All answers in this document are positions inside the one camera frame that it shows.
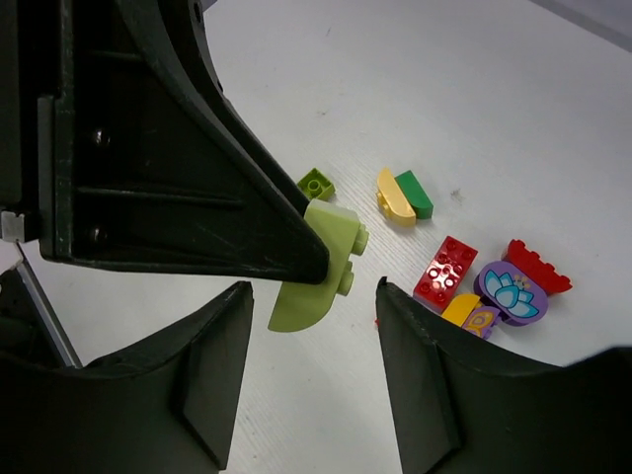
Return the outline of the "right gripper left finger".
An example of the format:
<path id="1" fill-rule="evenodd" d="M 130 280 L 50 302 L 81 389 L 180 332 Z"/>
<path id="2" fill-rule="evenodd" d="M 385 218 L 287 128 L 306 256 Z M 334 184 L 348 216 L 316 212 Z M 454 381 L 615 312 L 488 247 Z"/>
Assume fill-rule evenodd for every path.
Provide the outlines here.
<path id="1" fill-rule="evenodd" d="M 253 318 L 239 281 L 83 368 L 1 354 L 5 473 L 217 473 L 228 463 Z"/>

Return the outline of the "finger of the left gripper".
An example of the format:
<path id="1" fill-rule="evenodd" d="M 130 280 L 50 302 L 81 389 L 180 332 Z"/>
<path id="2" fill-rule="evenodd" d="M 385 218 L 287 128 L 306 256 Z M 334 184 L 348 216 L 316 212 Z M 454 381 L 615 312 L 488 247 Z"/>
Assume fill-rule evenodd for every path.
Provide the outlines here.
<path id="1" fill-rule="evenodd" d="M 200 1 L 61 1 L 48 261 L 312 282 L 307 198 L 223 94 Z"/>

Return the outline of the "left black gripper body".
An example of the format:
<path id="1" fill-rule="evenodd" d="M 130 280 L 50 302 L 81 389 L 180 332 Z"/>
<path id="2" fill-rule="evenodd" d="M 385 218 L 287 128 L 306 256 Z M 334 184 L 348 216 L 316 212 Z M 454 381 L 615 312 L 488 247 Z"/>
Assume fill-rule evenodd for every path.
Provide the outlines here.
<path id="1" fill-rule="evenodd" d="M 1 3 L 1 239 L 51 233 L 61 1 Z"/>

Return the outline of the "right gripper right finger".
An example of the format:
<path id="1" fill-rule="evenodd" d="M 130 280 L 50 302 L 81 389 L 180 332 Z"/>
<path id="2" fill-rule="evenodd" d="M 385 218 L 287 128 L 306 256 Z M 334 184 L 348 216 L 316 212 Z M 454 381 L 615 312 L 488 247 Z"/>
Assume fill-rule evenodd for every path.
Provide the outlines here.
<path id="1" fill-rule="evenodd" d="M 406 473 L 627 473 L 631 351 L 566 366 L 482 340 L 382 279 L 376 315 Z"/>

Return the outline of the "lime curved lego brick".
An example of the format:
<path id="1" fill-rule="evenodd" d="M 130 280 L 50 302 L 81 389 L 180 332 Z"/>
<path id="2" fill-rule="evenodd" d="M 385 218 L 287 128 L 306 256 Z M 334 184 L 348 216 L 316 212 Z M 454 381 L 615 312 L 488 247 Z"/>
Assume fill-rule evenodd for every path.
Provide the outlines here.
<path id="1" fill-rule="evenodd" d="M 304 219 L 325 246 L 317 260 L 322 273 L 310 283 L 281 285 L 268 324 L 272 332 L 299 332 L 319 323 L 338 296 L 350 293 L 355 281 L 351 257 L 362 256 L 369 240 L 357 213 L 331 202 L 312 200 Z"/>

